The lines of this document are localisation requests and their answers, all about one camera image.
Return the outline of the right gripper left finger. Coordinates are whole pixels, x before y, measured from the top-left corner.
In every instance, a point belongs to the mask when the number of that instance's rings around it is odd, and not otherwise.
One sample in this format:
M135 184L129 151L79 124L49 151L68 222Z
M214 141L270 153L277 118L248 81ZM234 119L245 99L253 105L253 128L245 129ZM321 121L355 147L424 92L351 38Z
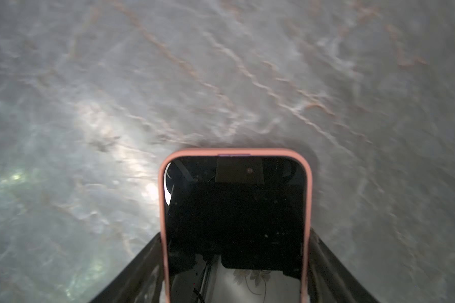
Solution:
M161 235L155 235L91 303L159 302L164 281Z

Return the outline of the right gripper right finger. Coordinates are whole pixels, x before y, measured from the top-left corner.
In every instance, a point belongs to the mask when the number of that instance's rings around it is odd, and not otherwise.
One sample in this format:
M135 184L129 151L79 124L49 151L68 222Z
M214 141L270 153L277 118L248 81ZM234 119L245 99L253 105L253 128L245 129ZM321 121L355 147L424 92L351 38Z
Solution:
M348 271L310 230L308 241L308 297L310 302L378 303L379 301Z

